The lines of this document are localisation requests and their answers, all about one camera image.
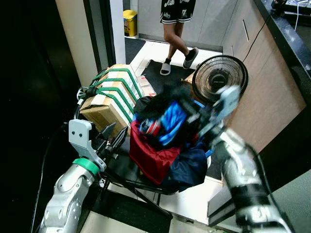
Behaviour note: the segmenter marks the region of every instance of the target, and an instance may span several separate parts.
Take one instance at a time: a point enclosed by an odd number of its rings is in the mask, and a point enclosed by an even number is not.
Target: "fan grille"
[[[218,55],[201,63],[193,75],[192,86],[200,99],[205,102],[216,102],[219,99],[219,94],[216,93],[219,88],[239,85],[242,94],[247,82],[246,67],[239,59]]]

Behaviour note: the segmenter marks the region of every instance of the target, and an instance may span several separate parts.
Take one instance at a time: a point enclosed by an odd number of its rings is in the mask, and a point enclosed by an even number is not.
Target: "white cable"
[[[296,19],[296,25],[295,25],[295,32],[298,24],[298,17],[299,17],[299,3],[297,3],[297,19]]]

